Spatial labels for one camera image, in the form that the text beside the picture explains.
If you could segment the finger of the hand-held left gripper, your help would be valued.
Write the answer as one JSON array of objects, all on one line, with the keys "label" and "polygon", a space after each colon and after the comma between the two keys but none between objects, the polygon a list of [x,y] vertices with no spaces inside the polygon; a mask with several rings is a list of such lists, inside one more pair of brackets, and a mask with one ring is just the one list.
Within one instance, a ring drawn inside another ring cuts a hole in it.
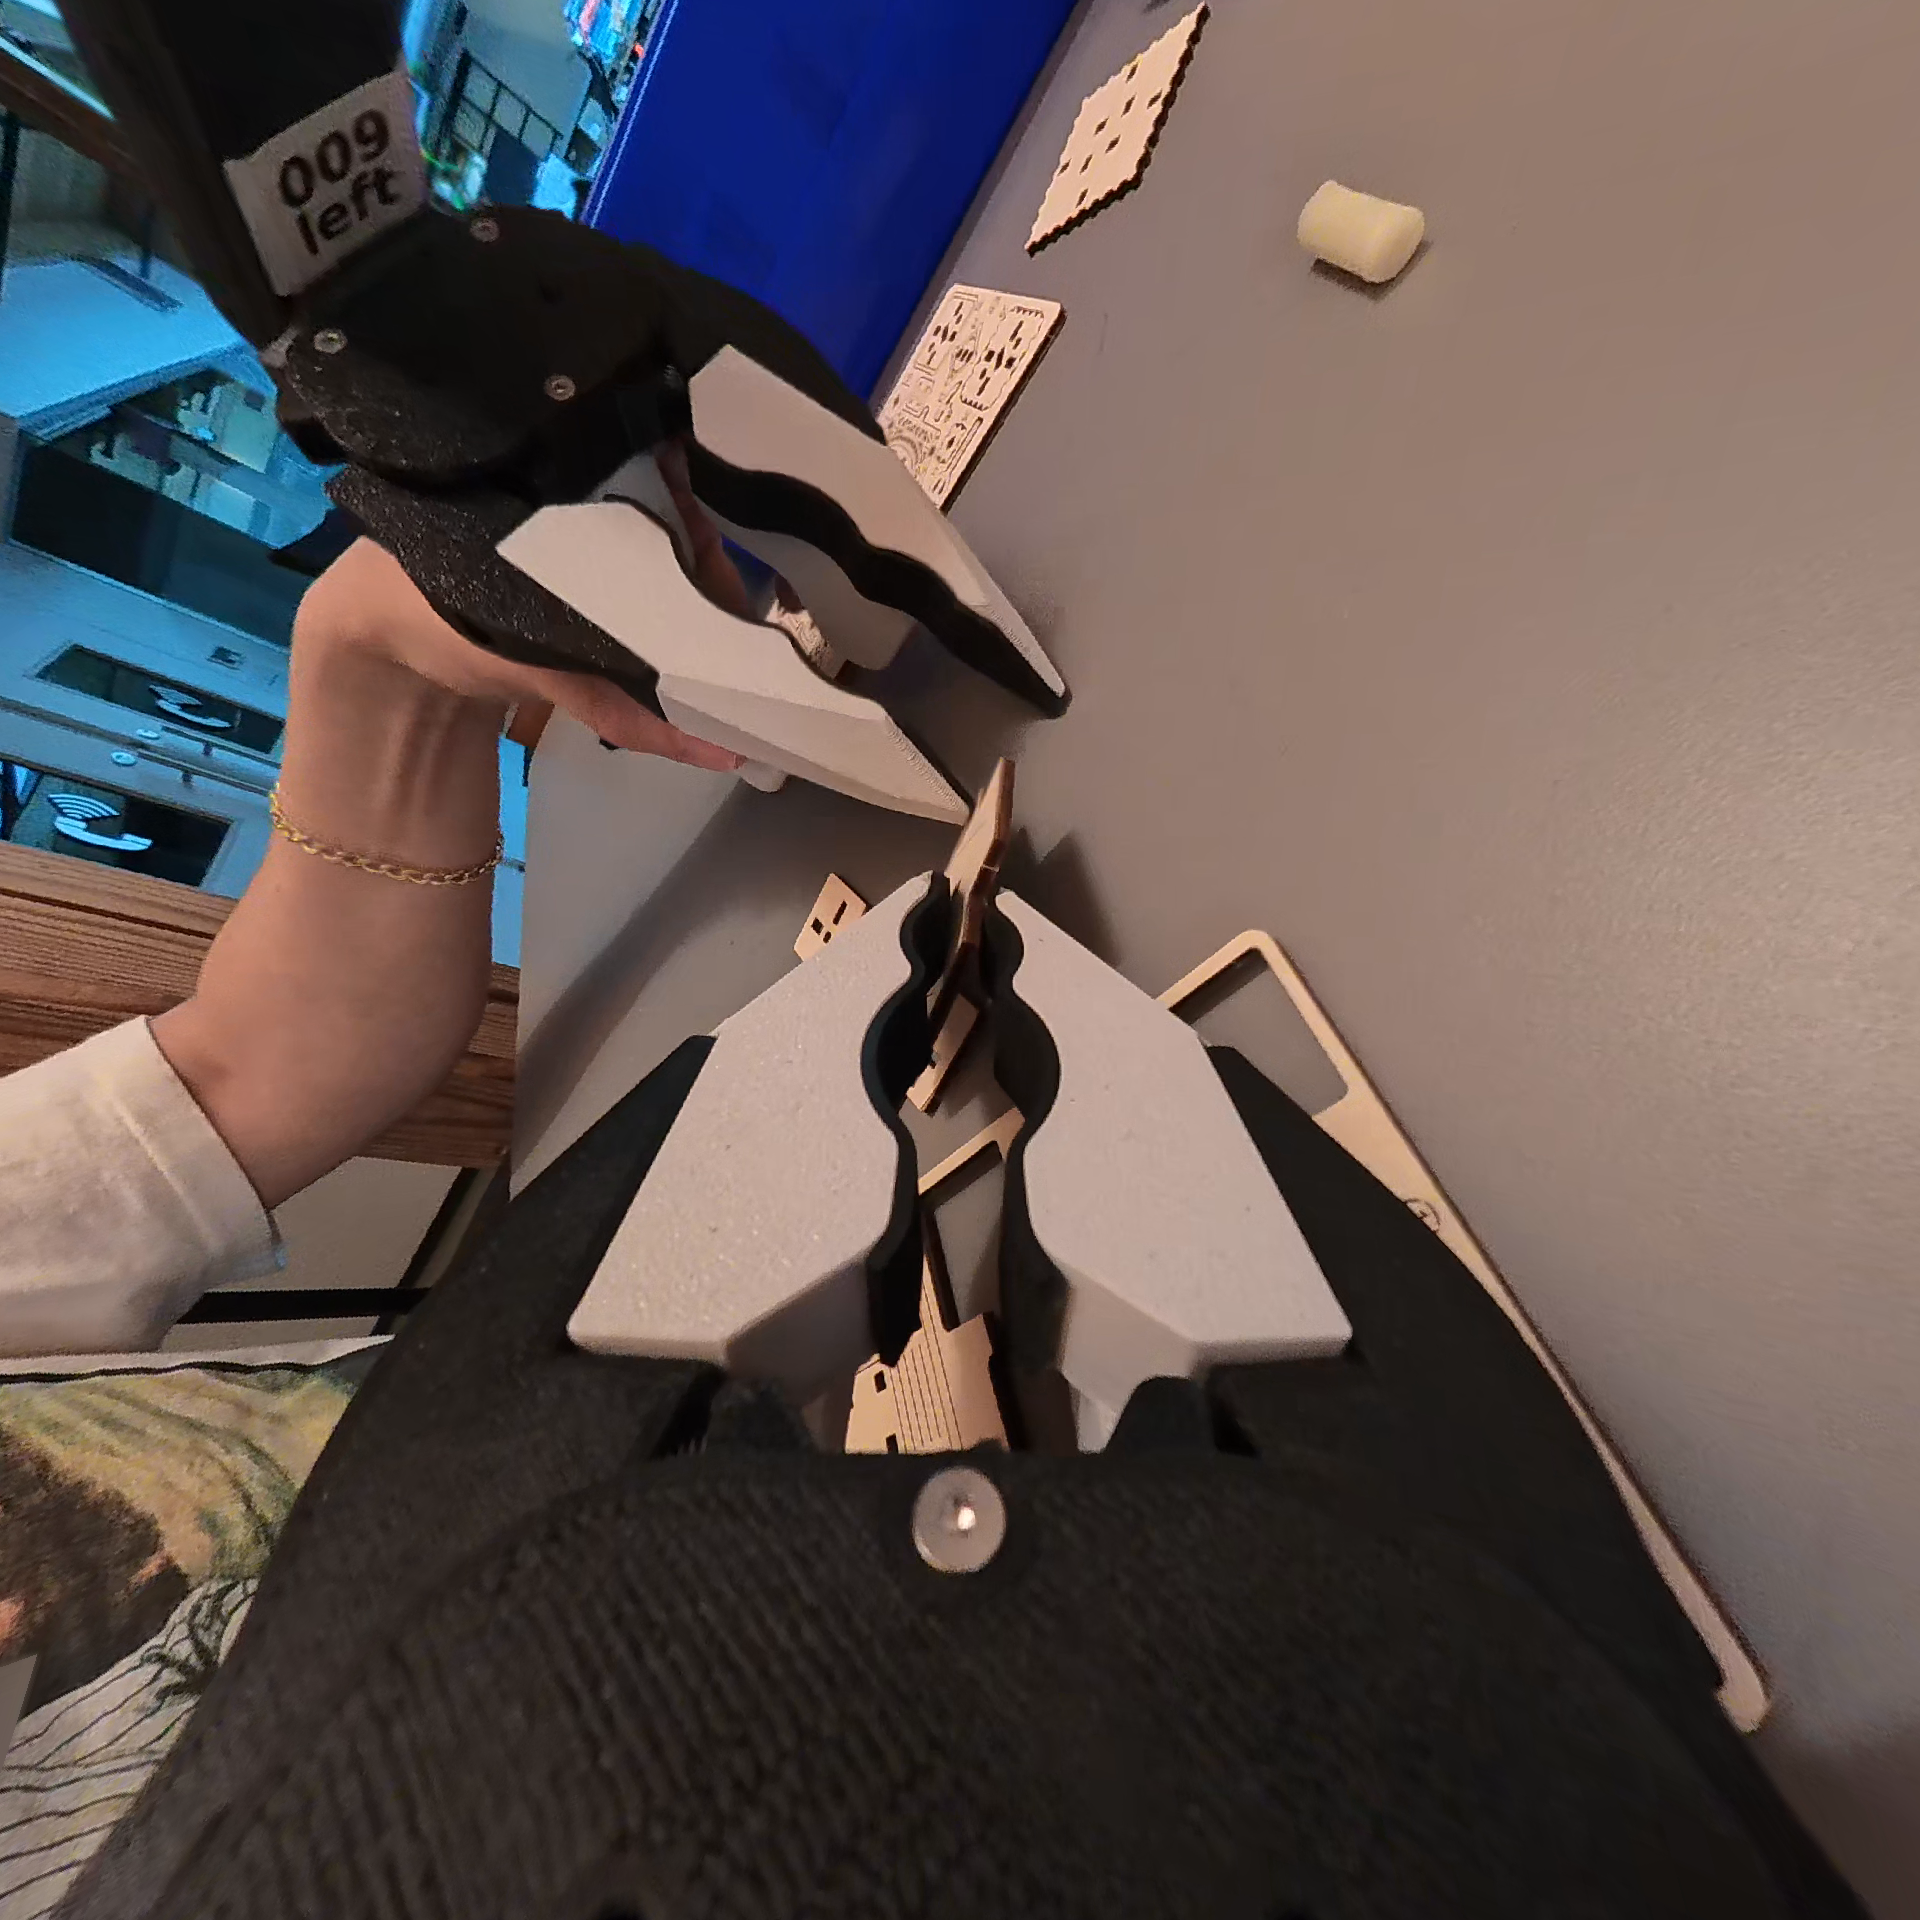
[{"label": "finger of the hand-held left gripper", "polygon": [[842,660],[881,669],[922,628],[1041,716],[1066,708],[1063,672],[885,438],[738,348],[687,384],[687,479]]},{"label": "finger of the hand-held left gripper", "polygon": [[694,583],[687,519],[656,454],[620,466],[588,502],[540,507],[498,552],[652,664],[663,718],[682,734],[853,799],[945,826],[968,816],[962,790],[876,700]]}]

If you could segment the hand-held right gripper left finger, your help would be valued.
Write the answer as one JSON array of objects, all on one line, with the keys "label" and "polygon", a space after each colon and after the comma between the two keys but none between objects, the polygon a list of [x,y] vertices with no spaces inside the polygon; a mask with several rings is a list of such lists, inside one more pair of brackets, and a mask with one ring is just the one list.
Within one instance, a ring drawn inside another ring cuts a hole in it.
[{"label": "hand-held right gripper left finger", "polygon": [[908,879],[710,1034],[566,1322],[802,1408],[920,1322],[918,1159],[901,1119],[953,928]]}]

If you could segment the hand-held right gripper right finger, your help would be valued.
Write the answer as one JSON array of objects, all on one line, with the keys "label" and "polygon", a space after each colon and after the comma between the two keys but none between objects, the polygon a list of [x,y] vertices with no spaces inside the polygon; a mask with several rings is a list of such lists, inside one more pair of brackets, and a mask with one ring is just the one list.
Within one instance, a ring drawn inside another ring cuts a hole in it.
[{"label": "hand-held right gripper right finger", "polygon": [[1151,1378],[1326,1359],[1352,1338],[1206,1044],[1036,906],[982,923],[1005,1151],[998,1318],[1098,1452]]}]

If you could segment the wooden puzzle sheet square cutout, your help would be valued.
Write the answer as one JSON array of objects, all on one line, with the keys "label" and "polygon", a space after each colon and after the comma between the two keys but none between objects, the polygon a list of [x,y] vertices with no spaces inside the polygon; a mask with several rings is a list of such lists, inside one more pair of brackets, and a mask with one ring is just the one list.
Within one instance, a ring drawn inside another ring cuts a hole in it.
[{"label": "wooden puzzle sheet square cutout", "polygon": [[[1580,1396],[1570,1373],[1530,1325],[1519,1298],[1484,1253],[1463,1213],[1404,1134],[1374,1078],[1343,1042],[1326,1006],[1314,996],[1284,948],[1266,931],[1248,928],[1172,983],[1160,1003],[1176,1018],[1196,1019],[1202,996],[1217,988],[1232,988],[1234,976],[1249,967],[1262,967],[1274,979],[1336,1074],[1338,1096],[1318,1112],[1316,1124],[1426,1222],[1525,1338],[1599,1454],[1671,1596],[1712,1652],[1719,1668],[1719,1704],[1725,1718],[1744,1734],[1757,1732],[1768,1715],[1768,1684],[1732,1618],[1720,1610],[1703,1576],[1693,1572],[1625,1458]],[[982,1315],[958,1318],[949,1306],[932,1206],[942,1192],[970,1179],[985,1162],[1004,1162],[1020,1127],[1020,1112],[1004,1111],[945,1159],[920,1173],[918,1199],[926,1231],[920,1325],[908,1339],[897,1359],[871,1358],[854,1372],[845,1452],[914,1456],[1005,1443],[1001,1391],[991,1383],[993,1334]]]}]

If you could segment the cross-shaped wooden piece diamond print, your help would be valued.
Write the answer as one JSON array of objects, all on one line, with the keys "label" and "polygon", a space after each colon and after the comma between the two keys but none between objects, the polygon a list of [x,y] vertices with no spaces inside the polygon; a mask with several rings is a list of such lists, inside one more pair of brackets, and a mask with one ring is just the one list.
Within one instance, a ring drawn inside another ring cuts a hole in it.
[{"label": "cross-shaped wooden piece diamond print", "polygon": [[977,950],[1012,838],[1014,790],[1017,760],[998,757],[944,866],[956,925],[944,972],[928,995],[928,1066],[904,1094],[918,1112],[938,1103],[980,1014]]}]

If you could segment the person's left forearm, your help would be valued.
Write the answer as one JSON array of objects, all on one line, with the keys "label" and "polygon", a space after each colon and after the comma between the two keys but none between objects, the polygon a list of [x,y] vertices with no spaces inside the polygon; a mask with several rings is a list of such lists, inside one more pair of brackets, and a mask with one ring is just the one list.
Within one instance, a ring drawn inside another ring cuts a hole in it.
[{"label": "person's left forearm", "polygon": [[265,1210],[354,1159],[463,1056],[492,972],[495,850],[469,869],[373,862],[301,838],[271,790],[271,845],[152,1024]]}]

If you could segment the grey desk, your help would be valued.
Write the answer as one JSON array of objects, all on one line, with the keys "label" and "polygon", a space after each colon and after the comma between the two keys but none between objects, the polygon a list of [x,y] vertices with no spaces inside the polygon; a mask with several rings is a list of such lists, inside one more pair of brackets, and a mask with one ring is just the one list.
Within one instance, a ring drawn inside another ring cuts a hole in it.
[{"label": "grey desk", "polygon": [[1144,990],[1287,948],[1914,1916],[1914,5],[1210,5],[1028,256],[1181,12],[1077,8],[930,286],[1064,309],[950,515],[1072,707],[888,694]]}]

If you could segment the person's left hand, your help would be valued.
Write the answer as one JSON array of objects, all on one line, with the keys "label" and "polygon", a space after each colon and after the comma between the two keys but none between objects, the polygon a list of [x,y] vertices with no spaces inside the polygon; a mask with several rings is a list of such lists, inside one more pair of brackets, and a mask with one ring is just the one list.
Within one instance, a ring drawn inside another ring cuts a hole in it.
[{"label": "person's left hand", "polygon": [[303,592],[295,616],[279,816],[301,838],[354,856],[474,866],[495,850],[495,744],[516,708],[569,716],[621,752],[741,767],[741,757],[670,726],[604,679],[474,647],[394,557],[358,540]]}]

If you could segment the wooden puzzle sheet arch parts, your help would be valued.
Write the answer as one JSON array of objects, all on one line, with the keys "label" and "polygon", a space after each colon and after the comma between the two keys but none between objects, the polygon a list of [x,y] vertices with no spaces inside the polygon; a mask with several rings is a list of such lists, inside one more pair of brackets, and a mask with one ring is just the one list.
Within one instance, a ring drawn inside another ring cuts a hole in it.
[{"label": "wooden puzzle sheet arch parts", "polygon": [[1064,323],[1054,299],[956,280],[877,408],[888,451],[944,511]]}]

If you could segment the blue plastic bin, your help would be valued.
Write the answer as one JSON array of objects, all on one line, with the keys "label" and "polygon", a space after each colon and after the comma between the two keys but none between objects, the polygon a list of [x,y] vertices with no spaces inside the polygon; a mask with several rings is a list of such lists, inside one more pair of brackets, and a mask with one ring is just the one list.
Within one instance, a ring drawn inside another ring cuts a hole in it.
[{"label": "blue plastic bin", "polygon": [[871,396],[1073,2],[676,2],[585,221],[773,306]]}]

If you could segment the small serrated square wooden piece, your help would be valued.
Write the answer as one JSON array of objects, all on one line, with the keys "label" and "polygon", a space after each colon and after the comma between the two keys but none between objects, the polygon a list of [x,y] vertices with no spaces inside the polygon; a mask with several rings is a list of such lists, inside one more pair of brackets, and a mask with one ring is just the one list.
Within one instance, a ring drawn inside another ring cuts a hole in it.
[{"label": "small serrated square wooden piece", "polygon": [[1208,14],[1197,5],[1178,16],[1084,99],[1024,240],[1028,256],[1141,186]]}]

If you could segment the cream wax stick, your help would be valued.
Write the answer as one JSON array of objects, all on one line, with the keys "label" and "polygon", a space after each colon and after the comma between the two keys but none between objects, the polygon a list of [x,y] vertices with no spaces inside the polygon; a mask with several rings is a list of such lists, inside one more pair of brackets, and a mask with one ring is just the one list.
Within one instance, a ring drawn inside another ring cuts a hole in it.
[{"label": "cream wax stick", "polygon": [[1384,286],[1416,256],[1426,240],[1426,216],[1415,205],[1330,178],[1303,205],[1296,238],[1318,266],[1369,286]]}]

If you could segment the thick wooden beam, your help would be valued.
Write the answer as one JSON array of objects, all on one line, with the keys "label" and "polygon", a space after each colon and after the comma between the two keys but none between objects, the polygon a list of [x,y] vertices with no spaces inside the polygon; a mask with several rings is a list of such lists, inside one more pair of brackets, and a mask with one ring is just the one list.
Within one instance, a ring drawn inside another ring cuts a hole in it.
[{"label": "thick wooden beam", "polygon": [[[226,895],[33,847],[2,847],[2,1071],[52,1059],[199,983]],[[441,1085],[358,1155],[492,1168],[512,1150],[520,976],[489,972],[486,1010]]]}]

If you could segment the black picture frame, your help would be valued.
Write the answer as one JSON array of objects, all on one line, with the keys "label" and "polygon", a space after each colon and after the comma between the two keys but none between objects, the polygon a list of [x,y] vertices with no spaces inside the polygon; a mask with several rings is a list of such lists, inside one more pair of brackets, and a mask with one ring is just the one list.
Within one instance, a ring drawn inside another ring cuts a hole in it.
[{"label": "black picture frame", "polygon": [[176,1331],[212,1346],[393,1332],[492,1231],[510,1186],[500,1162],[354,1162],[280,1213],[279,1272],[209,1292]]}]

